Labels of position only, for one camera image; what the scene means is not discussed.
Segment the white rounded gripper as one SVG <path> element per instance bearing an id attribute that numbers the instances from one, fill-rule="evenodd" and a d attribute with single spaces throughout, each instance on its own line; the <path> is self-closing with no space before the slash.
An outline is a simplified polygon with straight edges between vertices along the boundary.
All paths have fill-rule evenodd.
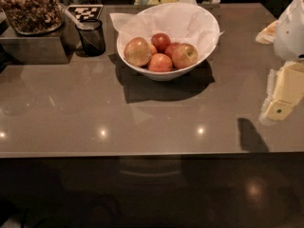
<path id="1" fill-rule="evenodd" d="M 256 41 L 274 43 L 275 54 L 285 61 L 303 61 L 304 0 L 293 0 L 277 21 L 256 36 Z M 267 97 L 259 115 L 262 124 L 284 121 L 304 98 L 304 64 L 299 62 L 286 62 L 280 70 L 270 70 Z"/>

